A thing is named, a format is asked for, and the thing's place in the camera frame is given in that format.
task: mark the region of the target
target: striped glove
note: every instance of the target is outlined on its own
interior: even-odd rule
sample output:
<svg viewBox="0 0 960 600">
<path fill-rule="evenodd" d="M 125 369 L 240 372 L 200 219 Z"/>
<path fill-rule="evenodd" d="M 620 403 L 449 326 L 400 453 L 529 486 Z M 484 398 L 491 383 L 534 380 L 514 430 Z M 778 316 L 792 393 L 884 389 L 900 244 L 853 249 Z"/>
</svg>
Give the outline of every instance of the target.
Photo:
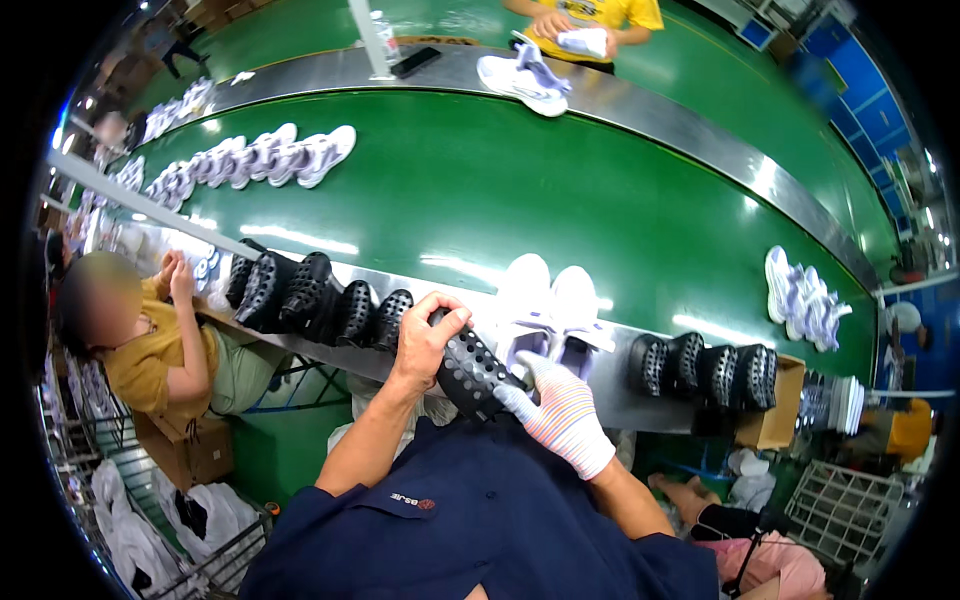
<svg viewBox="0 0 960 600">
<path fill-rule="evenodd" d="M 497 386 L 493 395 L 534 440 L 570 463 L 581 479 L 592 479 L 615 453 L 597 420 L 593 392 L 569 370 L 533 352 L 517 352 L 516 361 L 533 373 L 540 406 L 514 386 Z"/>
</svg>

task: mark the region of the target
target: hand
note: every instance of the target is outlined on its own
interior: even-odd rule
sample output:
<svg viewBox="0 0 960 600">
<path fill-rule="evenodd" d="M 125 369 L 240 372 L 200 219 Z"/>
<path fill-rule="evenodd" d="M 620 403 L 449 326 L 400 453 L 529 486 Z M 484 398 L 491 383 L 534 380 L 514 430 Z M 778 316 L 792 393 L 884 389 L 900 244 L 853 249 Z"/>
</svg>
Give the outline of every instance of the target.
<svg viewBox="0 0 960 600">
<path fill-rule="evenodd" d="M 183 261 L 183 252 L 179 250 L 168 250 L 160 261 L 159 282 L 162 285 L 170 287 L 170 278 L 174 276 L 174 269 Z"/>
<path fill-rule="evenodd" d="M 540 16 L 535 16 L 530 28 L 533 30 L 534 36 L 554 40 L 557 39 L 558 33 L 574 29 L 573 25 L 570 24 L 570 19 L 560 14 L 559 11 L 545 12 Z"/>
<path fill-rule="evenodd" d="M 606 25 L 601 25 L 600 23 L 593 23 L 590 25 L 591 29 L 605 29 L 607 30 L 607 54 L 604 58 L 612 60 L 616 57 L 617 42 L 616 42 L 616 30 L 607 27 Z"/>
<path fill-rule="evenodd" d="M 533 352 L 517 352 L 516 361 L 533 373 L 540 406 L 512 385 L 497 386 L 493 395 L 534 440 L 570 463 L 581 479 L 592 479 L 615 453 L 597 419 L 593 392 L 572 372 Z"/>
<path fill-rule="evenodd" d="M 193 266 L 189 260 L 181 260 L 170 277 L 170 297 L 174 299 L 174 306 L 192 305 L 193 287 Z"/>
<path fill-rule="evenodd" d="M 427 322 L 438 308 L 452 309 L 436 327 Z M 437 382 L 437 369 L 444 360 L 444 347 L 469 324 L 471 313 L 463 304 L 446 294 L 431 292 L 403 315 L 396 345 L 396 360 L 388 380 L 392 379 L 419 396 Z"/>
</svg>

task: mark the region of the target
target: embroidered logo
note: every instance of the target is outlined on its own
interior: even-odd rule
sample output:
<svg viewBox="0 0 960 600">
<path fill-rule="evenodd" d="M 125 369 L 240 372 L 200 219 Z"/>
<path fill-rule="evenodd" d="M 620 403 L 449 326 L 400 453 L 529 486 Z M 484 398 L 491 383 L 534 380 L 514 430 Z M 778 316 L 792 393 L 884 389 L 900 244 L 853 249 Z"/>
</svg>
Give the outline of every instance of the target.
<svg viewBox="0 0 960 600">
<path fill-rule="evenodd" d="M 391 497 L 391 499 L 396 500 L 396 501 L 398 501 L 398 502 L 404 502 L 404 503 L 406 503 L 406 504 L 412 504 L 413 506 L 416 506 L 417 508 L 419 508 L 419 509 L 421 509 L 421 510 L 424 510 L 424 511 L 429 511 L 429 510 L 431 510 L 433 507 L 437 506 L 437 504 L 436 504 L 433 500 L 431 500 L 430 498 L 424 498 L 423 500 L 415 500 L 414 498 L 408 498 L 407 496 L 403 495 L 402 493 L 392 493 L 392 494 L 390 494 L 390 497 Z"/>
</svg>

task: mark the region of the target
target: open cardboard box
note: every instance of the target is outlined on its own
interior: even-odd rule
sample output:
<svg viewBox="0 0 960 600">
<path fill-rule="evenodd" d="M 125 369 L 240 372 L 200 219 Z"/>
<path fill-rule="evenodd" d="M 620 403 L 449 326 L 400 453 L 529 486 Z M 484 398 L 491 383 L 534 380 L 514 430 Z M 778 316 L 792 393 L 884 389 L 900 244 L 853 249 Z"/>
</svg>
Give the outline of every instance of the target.
<svg viewBox="0 0 960 600">
<path fill-rule="evenodd" d="M 800 410 L 800 391 L 804 388 L 806 363 L 787 354 L 777 356 L 777 381 L 774 397 L 777 406 L 765 413 L 747 413 L 736 427 L 736 442 L 754 450 L 784 448 L 793 440 Z"/>
<path fill-rule="evenodd" d="M 186 492 L 233 471 L 233 440 L 226 421 L 197 419 L 196 435 L 189 420 L 133 413 L 140 445 L 175 486 Z"/>
</svg>

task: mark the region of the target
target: black phone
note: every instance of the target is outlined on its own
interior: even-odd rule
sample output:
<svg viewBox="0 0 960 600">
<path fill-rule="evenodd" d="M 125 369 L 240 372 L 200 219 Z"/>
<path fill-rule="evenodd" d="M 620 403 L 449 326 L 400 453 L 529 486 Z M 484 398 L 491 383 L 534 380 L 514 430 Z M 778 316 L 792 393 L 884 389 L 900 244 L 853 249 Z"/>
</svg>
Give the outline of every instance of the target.
<svg viewBox="0 0 960 600">
<path fill-rule="evenodd" d="M 406 79 L 440 56 L 440 50 L 427 46 L 390 67 L 390 72 L 400 79 Z"/>
</svg>

